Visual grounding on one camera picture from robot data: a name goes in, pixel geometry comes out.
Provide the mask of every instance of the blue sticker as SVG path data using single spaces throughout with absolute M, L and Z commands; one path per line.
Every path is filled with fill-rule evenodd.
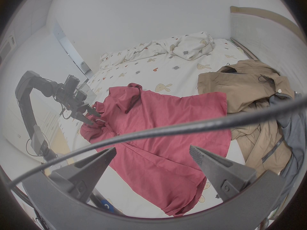
M 101 203 L 105 206 L 105 208 L 107 210 L 109 210 L 110 212 L 114 213 L 114 206 L 110 204 L 109 201 L 107 201 L 106 199 L 102 200 Z

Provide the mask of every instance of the gray garment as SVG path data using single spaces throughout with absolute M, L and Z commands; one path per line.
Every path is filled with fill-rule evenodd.
M 279 94 L 281 98 L 291 98 Z M 270 105 L 278 105 L 283 102 L 279 96 L 270 97 Z M 295 98 L 301 98 L 301 94 L 295 94 Z M 274 208 L 278 207 L 293 187 L 296 176 L 303 164 L 307 148 L 307 117 L 305 109 L 277 119 L 282 128 L 287 145 L 292 149 L 292 156 L 286 167 L 280 172 L 280 176 L 286 179 L 286 185 Z

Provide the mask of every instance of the mattress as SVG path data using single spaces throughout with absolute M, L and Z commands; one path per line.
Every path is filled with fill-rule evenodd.
M 122 52 L 107 53 L 102 56 L 100 70 L 88 81 L 90 88 L 97 94 L 95 101 L 103 102 L 109 95 L 109 87 L 127 86 L 134 82 L 143 86 L 143 90 L 151 90 L 160 94 L 178 97 L 197 95 L 197 79 L 200 73 L 217 71 L 227 64 L 235 64 L 238 60 L 248 59 L 243 50 L 226 39 L 214 39 L 213 50 L 194 60 L 186 60 L 171 53 L 146 53 L 136 59 L 122 62 Z M 67 144 L 71 151 L 88 145 L 80 135 L 81 121 L 75 119 L 59 119 Z M 75 157 L 82 159 L 95 153 L 90 151 Z M 244 159 L 236 140 L 231 141 L 228 159 L 244 164 Z M 110 167 L 104 172 L 96 185 L 96 189 L 117 209 L 132 217 L 164 218 L 164 212 L 137 195 Z M 207 180 L 199 202 L 187 214 L 199 212 L 222 203 L 210 181 Z

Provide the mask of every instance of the tan jacket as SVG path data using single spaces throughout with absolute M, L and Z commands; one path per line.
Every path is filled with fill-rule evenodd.
M 268 98 L 276 93 L 294 98 L 287 77 L 251 59 L 224 66 L 217 72 L 200 74 L 197 87 L 199 94 L 226 93 L 228 113 L 267 108 Z M 237 139 L 246 165 L 255 168 L 258 176 L 265 170 L 279 173 L 291 156 L 276 121 L 234 128 L 232 139 Z

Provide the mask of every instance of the bed headboard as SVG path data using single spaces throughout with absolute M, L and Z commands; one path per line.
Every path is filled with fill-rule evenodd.
M 299 27 L 274 12 L 230 7 L 231 36 L 307 94 L 307 44 Z

